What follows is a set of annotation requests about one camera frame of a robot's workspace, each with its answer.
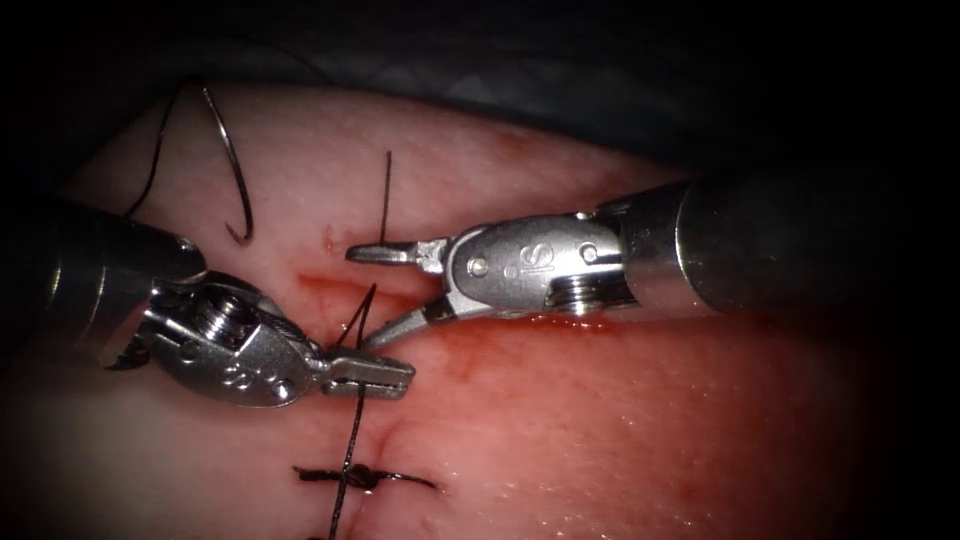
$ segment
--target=screw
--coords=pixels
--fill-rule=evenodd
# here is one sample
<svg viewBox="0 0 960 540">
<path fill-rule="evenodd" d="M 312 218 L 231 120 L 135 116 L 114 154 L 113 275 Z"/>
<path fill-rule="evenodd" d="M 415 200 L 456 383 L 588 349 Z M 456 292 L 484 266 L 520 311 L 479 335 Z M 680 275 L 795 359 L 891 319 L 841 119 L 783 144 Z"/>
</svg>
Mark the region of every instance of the screw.
<svg viewBox="0 0 960 540">
<path fill-rule="evenodd" d="M 597 260 L 597 246 L 593 244 L 584 244 L 580 247 L 580 257 L 590 264 Z"/>
<path fill-rule="evenodd" d="M 177 242 L 180 243 L 180 249 L 183 250 L 183 251 L 196 251 L 196 250 L 197 250 L 197 245 L 194 244 L 193 242 L 191 242 L 191 241 L 190 241 L 189 239 L 187 239 L 187 238 L 183 238 L 183 237 L 181 236 L 180 238 L 177 238 Z"/>
<path fill-rule="evenodd" d="M 200 344 L 196 341 L 185 341 L 182 345 L 180 345 L 180 359 L 183 360 L 184 363 L 189 364 L 192 362 L 197 357 L 197 353 L 199 352 Z"/>
<path fill-rule="evenodd" d="M 483 277 L 487 270 L 487 260 L 483 257 L 474 257 L 467 262 L 467 272 L 473 277 Z"/>
<path fill-rule="evenodd" d="M 283 403 L 293 396 L 293 383 L 288 379 L 280 379 L 273 383 L 273 397 Z"/>
</svg>

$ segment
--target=black suture thread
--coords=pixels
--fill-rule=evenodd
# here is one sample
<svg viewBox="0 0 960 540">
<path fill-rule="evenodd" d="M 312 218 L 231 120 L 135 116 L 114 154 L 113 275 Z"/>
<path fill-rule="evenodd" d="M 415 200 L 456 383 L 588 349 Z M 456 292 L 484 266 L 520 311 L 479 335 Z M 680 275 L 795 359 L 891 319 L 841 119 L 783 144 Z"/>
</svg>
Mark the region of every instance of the black suture thread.
<svg viewBox="0 0 960 540">
<path fill-rule="evenodd" d="M 340 471 L 329 469 L 304 469 L 294 466 L 293 470 L 299 475 L 302 482 L 322 482 L 326 480 L 337 480 L 342 474 Z M 365 491 L 372 491 L 379 485 L 380 480 L 406 480 L 422 484 L 431 489 L 437 489 L 433 482 L 412 476 L 409 474 L 392 473 L 387 471 L 374 471 L 362 463 L 354 463 L 347 470 L 347 485 Z"/>
<path fill-rule="evenodd" d="M 363 314 L 363 319 L 360 322 L 361 326 L 357 330 L 357 335 L 363 333 L 363 326 L 367 322 L 367 316 L 365 311 L 370 310 L 370 304 L 373 303 L 373 295 L 377 292 L 377 284 L 374 283 L 370 286 L 370 290 L 367 291 L 367 295 L 363 297 L 363 300 L 360 301 L 360 305 L 357 306 L 357 310 L 353 312 L 353 317 L 350 318 L 350 322 L 347 323 L 347 326 L 341 332 L 340 337 L 337 338 L 337 341 L 334 343 L 336 346 L 340 346 L 343 343 L 343 340 L 347 338 L 347 334 L 350 333 L 350 329 L 353 328 L 353 325 L 356 324 L 357 319 L 360 318 L 360 315 Z"/>
<path fill-rule="evenodd" d="M 387 211 L 390 209 L 390 171 L 393 169 L 393 152 L 387 150 L 387 177 L 383 186 L 383 214 L 380 216 L 380 243 L 387 238 Z"/>
<path fill-rule="evenodd" d="M 373 304 L 373 295 L 377 292 L 377 284 L 370 287 L 366 298 L 363 299 L 362 315 L 360 315 L 360 324 L 357 326 L 357 350 L 363 345 L 363 329 L 367 326 L 367 315 L 370 314 L 370 306 Z"/>
<path fill-rule="evenodd" d="M 196 75 L 188 77 L 186 80 L 180 83 L 180 85 L 174 91 L 173 97 L 170 98 L 170 103 L 167 104 L 167 108 L 163 113 L 163 118 L 160 120 L 160 129 L 157 132 L 157 143 L 153 149 L 153 161 L 150 164 L 150 174 L 147 176 L 147 183 L 144 185 L 140 196 L 137 197 L 137 200 L 126 212 L 124 212 L 123 216 L 129 218 L 137 210 L 139 210 L 140 206 L 143 205 L 143 202 L 147 199 L 147 196 L 153 189 L 153 182 L 157 175 L 157 165 L 160 162 L 160 150 L 163 148 L 163 138 L 166 134 L 167 123 L 170 120 L 170 113 L 173 111 L 173 105 L 177 102 L 177 98 L 180 96 L 181 90 L 187 85 L 188 82 L 191 81 L 200 86 L 203 97 L 207 102 L 207 107 L 210 109 L 210 112 L 213 113 L 213 118 L 217 122 L 217 127 L 220 131 L 220 139 L 223 141 L 224 149 L 227 152 L 227 158 L 230 160 L 230 166 L 233 169 L 234 180 L 237 184 L 237 191 L 240 193 L 240 203 L 243 206 L 243 218 L 246 226 L 243 236 L 237 233 L 237 231 L 235 231 L 229 223 L 224 223 L 224 225 L 226 225 L 227 232 L 230 233 L 230 236 L 233 237 L 233 240 L 238 245 L 248 245 L 253 240 L 253 209 L 250 207 L 250 195 L 247 193 L 247 183 L 243 179 L 243 171 L 240 168 L 240 159 L 237 157 L 237 152 L 233 147 L 233 141 L 230 139 L 230 134 L 227 133 L 227 126 L 223 122 L 223 116 L 220 114 L 220 110 L 217 108 L 217 104 L 214 102 L 213 96 L 210 94 L 210 90 L 207 89 L 207 86 L 204 84 L 203 80 Z"/>
<path fill-rule="evenodd" d="M 353 431 L 350 432 L 350 442 L 347 444 L 347 453 L 343 457 L 343 469 L 340 471 L 340 482 L 337 485 L 337 501 L 333 505 L 333 516 L 330 518 L 329 540 L 336 540 L 337 527 L 340 525 L 340 512 L 343 510 L 343 499 L 347 493 L 347 471 L 350 470 L 353 460 L 353 448 L 357 444 L 357 433 L 360 431 L 360 418 L 363 416 L 363 398 L 367 394 L 367 383 L 360 381 L 357 385 L 357 414 L 353 418 Z"/>
<path fill-rule="evenodd" d="M 123 213 L 123 217 L 125 218 L 129 218 L 140 209 L 143 201 L 147 200 L 147 195 L 150 194 L 150 190 L 153 189 L 153 180 L 157 177 L 157 164 L 160 162 L 160 149 L 163 148 L 163 136 L 167 130 L 167 122 L 170 120 L 170 112 L 173 110 L 173 104 L 177 102 L 183 86 L 183 83 L 177 86 L 177 89 L 173 92 L 173 96 L 170 98 L 170 103 L 167 104 L 166 110 L 163 111 L 163 118 L 160 119 L 160 130 L 157 132 L 157 144 L 153 147 L 153 161 L 150 163 L 150 174 L 147 175 L 147 184 L 143 186 L 143 191 L 140 192 L 137 200 Z"/>
</svg>

